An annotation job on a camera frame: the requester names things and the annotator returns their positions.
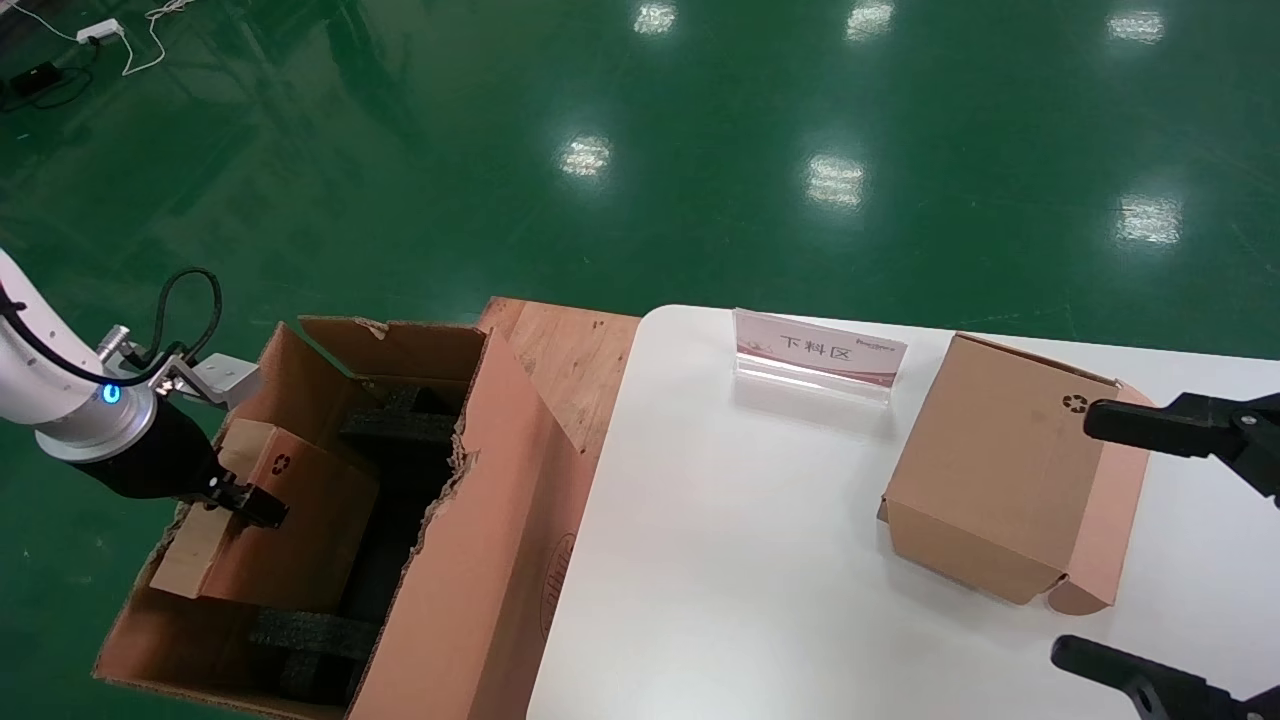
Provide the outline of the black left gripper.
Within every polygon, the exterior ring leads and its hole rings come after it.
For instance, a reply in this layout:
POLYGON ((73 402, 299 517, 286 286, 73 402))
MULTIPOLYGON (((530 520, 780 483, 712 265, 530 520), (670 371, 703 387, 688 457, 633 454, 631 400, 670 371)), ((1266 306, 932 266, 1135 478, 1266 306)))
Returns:
POLYGON ((125 498, 207 502, 253 527, 276 529, 289 512, 264 488, 237 482, 202 428, 165 401, 129 447, 93 462, 77 462, 76 469, 125 498))

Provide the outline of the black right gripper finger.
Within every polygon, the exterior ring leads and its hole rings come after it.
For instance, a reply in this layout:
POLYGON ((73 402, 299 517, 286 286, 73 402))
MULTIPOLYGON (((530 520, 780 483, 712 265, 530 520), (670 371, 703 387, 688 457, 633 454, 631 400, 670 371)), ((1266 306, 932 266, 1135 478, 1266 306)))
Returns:
POLYGON ((1093 439, 1179 457, 1216 457, 1260 496, 1279 500, 1279 395, 1230 400, 1183 393, 1165 407, 1094 401, 1093 439))
POLYGON ((1277 719, 1275 685, 1245 700, 1204 678, 1079 635, 1059 637, 1050 652, 1065 673, 1124 693, 1140 719, 1277 719))

